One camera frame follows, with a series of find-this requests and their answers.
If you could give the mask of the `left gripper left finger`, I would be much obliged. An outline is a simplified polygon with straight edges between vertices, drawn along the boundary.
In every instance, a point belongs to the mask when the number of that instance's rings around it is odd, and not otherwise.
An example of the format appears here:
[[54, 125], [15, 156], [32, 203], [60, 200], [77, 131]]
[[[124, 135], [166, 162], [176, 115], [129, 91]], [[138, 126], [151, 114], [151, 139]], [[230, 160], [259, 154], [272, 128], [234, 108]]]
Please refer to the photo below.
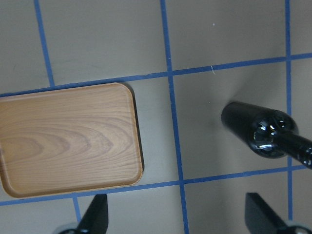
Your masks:
[[105, 234], [108, 229], [108, 200], [106, 194], [95, 195], [77, 226], [78, 234]]

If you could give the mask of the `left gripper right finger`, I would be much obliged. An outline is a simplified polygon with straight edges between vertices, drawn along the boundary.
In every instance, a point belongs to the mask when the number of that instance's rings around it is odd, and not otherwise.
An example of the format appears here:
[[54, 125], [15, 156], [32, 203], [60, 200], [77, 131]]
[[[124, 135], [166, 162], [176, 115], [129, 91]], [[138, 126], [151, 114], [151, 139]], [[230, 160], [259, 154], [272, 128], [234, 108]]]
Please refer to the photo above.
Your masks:
[[286, 234], [288, 226], [258, 193], [246, 193], [245, 224], [251, 234]]

